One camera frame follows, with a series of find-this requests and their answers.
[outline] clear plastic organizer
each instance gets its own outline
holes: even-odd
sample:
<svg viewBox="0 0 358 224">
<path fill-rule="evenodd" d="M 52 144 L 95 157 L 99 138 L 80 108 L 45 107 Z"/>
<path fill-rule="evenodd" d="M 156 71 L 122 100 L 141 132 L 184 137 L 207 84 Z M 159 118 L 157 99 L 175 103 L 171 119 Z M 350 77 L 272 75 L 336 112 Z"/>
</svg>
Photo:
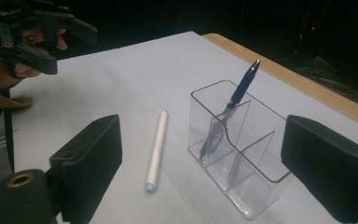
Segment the clear plastic organizer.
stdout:
<svg viewBox="0 0 358 224">
<path fill-rule="evenodd" d="M 281 162 L 286 120 L 248 93 L 224 112 L 236 88 L 223 80 L 191 93 L 188 150 L 252 220 L 278 200 L 293 175 Z"/>
</svg>

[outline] white marker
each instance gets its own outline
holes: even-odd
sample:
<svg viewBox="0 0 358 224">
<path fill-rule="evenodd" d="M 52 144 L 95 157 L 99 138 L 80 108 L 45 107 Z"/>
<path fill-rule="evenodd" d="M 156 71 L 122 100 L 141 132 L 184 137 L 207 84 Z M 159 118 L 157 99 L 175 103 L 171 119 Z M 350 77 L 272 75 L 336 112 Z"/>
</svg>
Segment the white marker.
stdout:
<svg viewBox="0 0 358 224">
<path fill-rule="evenodd" d="M 158 177 L 159 159 L 161 157 L 162 145 L 164 143 L 165 128 L 167 127 L 168 112 L 163 110 L 159 116 L 155 144 L 153 147 L 152 160 L 150 162 L 149 174 L 147 175 L 146 191 L 154 193 Z"/>
</svg>

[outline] blue pen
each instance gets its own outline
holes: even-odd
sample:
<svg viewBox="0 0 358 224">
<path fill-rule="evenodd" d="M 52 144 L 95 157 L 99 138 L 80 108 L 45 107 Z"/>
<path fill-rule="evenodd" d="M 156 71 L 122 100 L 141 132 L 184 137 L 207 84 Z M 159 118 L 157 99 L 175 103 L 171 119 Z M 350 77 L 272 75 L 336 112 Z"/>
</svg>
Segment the blue pen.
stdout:
<svg viewBox="0 0 358 224">
<path fill-rule="evenodd" d="M 240 101 L 242 100 L 243 95 L 246 93 L 246 91 L 248 90 L 249 86 L 251 85 L 253 79 L 255 78 L 255 73 L 258 70 L 258 67 L 260 65 L 260 60 L 256 60 L 252 66 L 249 68 L 248 71 L 246 71 L 245 75 L 243 76 L 240 85 L 237 87 L 237 89 L 234 91 L 234 93 L 232 94 L 230 101 L 228 102 L 225 111 L 223 112 L 224 116 L 222 118 L 222 123 L 226 124 L 226 122 L 228 121 L 228 119 L 232 116 L 232 114 L 234 113 L 235 106 L 237 104 L 240 103 Z M 213 126 L 212 130 L 211 130 L 211 134 L 208 137 L 208 140 L 212 140 L 214 142 L 214 144 L 216 146 L 211 146 L 216 148 L 218 143 L 221 141 L 221 139 L 223 138 L 224 132 L 221 130 L 221 125 L 217 125 L 216 127 Z M 206 147 L 207 147 L 207 142 L 206 141 L 204 143 L 204 145 L 201 148 L 200 151 L 200 156 L 199 156 L 199 160 L 201 160 L 205 154 L 206 154 Z"/>
<path fill-rule="evenodd" d="M 228 108 L 233 108 L 234 106 L 240 103 L 243 95 L 246 93 L 253 79 L 255 78 L 255 73 L 257 72 L 259 65 L 260 65 L 260 60 L 256 60 L 249 68 L 249 70 L 245 73 L 240 85 L 234 91 L 229 103 L 227 104 Z"/>
</svg>

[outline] table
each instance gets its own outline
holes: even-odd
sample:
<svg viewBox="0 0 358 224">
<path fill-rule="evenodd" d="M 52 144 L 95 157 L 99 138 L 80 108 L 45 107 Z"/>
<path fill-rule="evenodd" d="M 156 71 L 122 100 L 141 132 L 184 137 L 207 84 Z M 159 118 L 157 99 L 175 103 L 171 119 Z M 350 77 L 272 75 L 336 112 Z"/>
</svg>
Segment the table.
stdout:
<svg viewBox="0 0 358 224">
<path fill-rule="evenodd" d="M 57 76 L 24 80 L 12 96 L 33 96 L 34 104 L 13 114 L 17 171 L 46 171 L 48 158 L 89 123 L 119 114 L 123 163 L 91 223 L 250 223 L 200 169 L 187 139 L 190 93 L 222 79 L 239 83 L 255 58 L 262 65 L 248 90 L 254 97 L 284 117 L 315 119 L 358 143 L 357 120 L 269 75 L 284 77 L 288 70 L 247 49 L 233 54 L 213 42 L 236 46 L 219 35 L 187 32 L 59 61 Z M 248 61 L 235 55 L 243 53 Z M 148 194 L 145 180 L 163 109 L 169 121 L 157 191 Z M 252 223 L 337 222 L 294 179 Z"/>
</svg>

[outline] person's hand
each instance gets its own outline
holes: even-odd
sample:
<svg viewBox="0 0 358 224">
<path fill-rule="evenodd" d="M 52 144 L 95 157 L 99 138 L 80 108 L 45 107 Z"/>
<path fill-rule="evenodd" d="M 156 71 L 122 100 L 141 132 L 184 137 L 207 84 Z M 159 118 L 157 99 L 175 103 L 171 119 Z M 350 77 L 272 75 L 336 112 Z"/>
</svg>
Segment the person's hand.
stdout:
<svg viewBox="0 0 358 224">
<path fill-rule="evenodd" d="M 65 33 L 65 30 L 63 29 L 57 31 L 57 49 L 67 49 L 67 45 L 62 38 L 63 33 Z M 48 54 L 45 49 L 41 49 L 34 45 L 35 43 L 43 42 L 43 33 L 40 28 L 34 28 L 24 32 L 22 34 L 22 39 L 24 43 L 42 51 L 43 53 Z M 39 71 L 36 71 L 22 63 L 16 63 L 14 66 L 14 71 L 18 77 L 37 77 L 40 75 Z M 0 58 L 0 90 L 9 89 L 20 83 L 20 81 L 21 79 L 16 79 L 10 75 L 6 61 Z"/>
</svg>

